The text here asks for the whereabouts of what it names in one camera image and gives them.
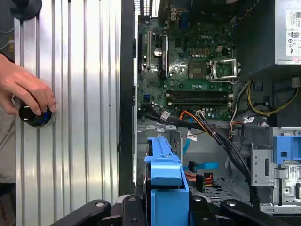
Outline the person's bare hand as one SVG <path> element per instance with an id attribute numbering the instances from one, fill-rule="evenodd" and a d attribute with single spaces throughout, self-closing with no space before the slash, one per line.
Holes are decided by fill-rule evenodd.
<path id="1" fill-rule="evenodd" d="M 0 106 L 6 114 L 16 115 L 18 111 L 12 102 L 13 96 L 21 99 L 36 114 L 48 109 L 56 111 L 51 88 L 42 80 L 30 74 L 23 67 L 0 55 Z"/>

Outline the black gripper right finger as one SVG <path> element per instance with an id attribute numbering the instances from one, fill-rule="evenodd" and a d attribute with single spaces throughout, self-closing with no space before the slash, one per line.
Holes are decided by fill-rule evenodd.
<path id="1" fill-rule="evenodd" d="M 288 226 L 289 224 L 235 199 L 217 208 L 203 196 L 190 198 L 191 226 Z"/>

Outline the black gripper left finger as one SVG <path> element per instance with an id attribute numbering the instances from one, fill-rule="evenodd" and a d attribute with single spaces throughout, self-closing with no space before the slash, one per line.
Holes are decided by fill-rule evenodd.
<path id="1" fill-rule="evenodd" d="M 119 201 L 111 205 L 105 200 L 93 200 L 81 206 L 62 219 L 54 222 L 54 226 L 143 226 L 143 200 L 135 195 L 119 197 Z"/>

